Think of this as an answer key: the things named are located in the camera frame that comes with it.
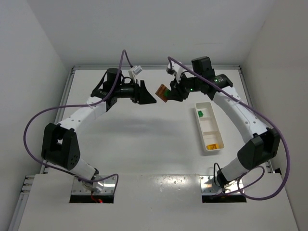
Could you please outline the orange lego plate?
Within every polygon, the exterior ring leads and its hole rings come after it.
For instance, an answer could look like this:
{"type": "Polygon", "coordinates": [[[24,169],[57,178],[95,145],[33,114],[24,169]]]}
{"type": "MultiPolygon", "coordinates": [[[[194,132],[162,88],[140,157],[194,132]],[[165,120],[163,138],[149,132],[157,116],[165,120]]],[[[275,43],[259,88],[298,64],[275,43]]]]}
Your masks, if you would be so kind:
{"type": "Polygon", "coordinates": [[[159,88],[157,89],[157,91],[155,92],[156,96],[158,96],[165,103],[168,101],[168,98],[164,96],[164,92],[167,89],[168,88],[164,84],[161,84],[159,88]]]}

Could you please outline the green lego brick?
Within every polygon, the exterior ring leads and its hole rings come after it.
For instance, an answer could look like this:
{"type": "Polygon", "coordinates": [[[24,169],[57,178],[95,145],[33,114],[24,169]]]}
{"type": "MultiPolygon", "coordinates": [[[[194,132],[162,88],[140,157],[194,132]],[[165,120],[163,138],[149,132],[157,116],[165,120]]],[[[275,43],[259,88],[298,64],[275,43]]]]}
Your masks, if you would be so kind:
{"type": "Polygon", "coordinates": [[[170,92],[171,92],[171,91],[170,91],[169,89],[165,90],[164,96],[165,96],[166,98],[168,98],[170,92]]]}
{"type": "Polygon", "coordinates": [[[197,111],[197,114],[198,114],[198,117],[199,118],[202,118],[204,116],[203,112],[200,110],[200,111],[197,111]]]}

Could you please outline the yellow lego brick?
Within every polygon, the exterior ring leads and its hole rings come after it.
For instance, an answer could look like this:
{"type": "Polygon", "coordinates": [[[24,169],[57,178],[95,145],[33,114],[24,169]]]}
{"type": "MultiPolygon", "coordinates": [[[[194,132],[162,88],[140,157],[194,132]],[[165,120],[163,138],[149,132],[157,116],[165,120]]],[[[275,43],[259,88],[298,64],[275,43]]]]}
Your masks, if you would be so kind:
{"type": "Polygon", "coordinates": [[[210,145],[207,145],[207,146],[206,146],[206,149],[207,149],[208,151],[218,150],[218,149],[219,149],[219,145],[218,145],[217,143],[215,143],[215,144],[210,144],[210,145]]]}

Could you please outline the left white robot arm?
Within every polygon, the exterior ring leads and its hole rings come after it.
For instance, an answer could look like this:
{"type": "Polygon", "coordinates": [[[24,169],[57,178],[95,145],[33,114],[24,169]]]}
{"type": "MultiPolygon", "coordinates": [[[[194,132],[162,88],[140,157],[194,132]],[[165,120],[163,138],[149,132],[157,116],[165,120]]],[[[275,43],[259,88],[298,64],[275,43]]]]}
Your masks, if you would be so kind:
{"type": "Polygon", "coordinates": [[[129,98],[139,105],[156,103],[144,81],[136,79],[141,71],[140,66],[133,66],[125,77],[117,68],[107,69],[84,107],[58,124],[50,123],[45,127],[42,158],[83,180],[97,179],[98,170],[81,158],[77,136],[108,112],[119,98],[129,98]]]}

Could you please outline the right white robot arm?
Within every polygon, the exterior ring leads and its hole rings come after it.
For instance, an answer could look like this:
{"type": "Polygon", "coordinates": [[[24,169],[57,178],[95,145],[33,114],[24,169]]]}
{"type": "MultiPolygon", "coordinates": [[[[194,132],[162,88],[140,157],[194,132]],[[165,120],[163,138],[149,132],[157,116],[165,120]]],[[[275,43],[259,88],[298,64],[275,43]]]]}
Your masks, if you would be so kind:
{"type": "Polygon", "coordinates": [[[244,146],[228,165],[214,177],[219,187],[224,187],[242,174],[274,158],[281,137],[275,128],[269,128],[241,102],[232,81],[225,75],[216,75],[209,57],[192,60],[192,77],[186,77],[187,69],[177,61],[169,61],[167,73],[175,78],[170,83],[167,99],[182,102],[191,92],[201,92],[208,96],[236,126],[244,146]]]}

